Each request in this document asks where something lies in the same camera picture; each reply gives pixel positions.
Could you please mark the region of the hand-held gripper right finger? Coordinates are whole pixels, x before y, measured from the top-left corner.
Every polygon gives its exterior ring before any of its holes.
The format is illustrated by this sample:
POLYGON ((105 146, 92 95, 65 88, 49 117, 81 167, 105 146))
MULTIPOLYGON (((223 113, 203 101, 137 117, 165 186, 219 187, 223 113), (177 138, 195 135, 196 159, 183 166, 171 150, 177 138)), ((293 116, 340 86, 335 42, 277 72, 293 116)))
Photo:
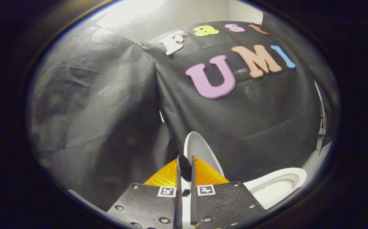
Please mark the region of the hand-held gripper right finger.
POLYGON ((257 224, 267 211, 241 181, 229 182, 192 157, 190 224, 197 229, 240 229, 257 224))

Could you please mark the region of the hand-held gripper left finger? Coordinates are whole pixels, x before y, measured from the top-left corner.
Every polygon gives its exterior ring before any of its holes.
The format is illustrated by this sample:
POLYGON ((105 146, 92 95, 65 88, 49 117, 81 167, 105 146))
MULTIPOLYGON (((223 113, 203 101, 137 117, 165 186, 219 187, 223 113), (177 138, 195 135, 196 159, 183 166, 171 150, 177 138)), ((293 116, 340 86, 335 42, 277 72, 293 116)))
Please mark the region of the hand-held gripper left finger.
POLYGON ((132 183, 107 213, 137 229, 181 229, 182 187, 179 159, 171 161, 143 184, 132 183))

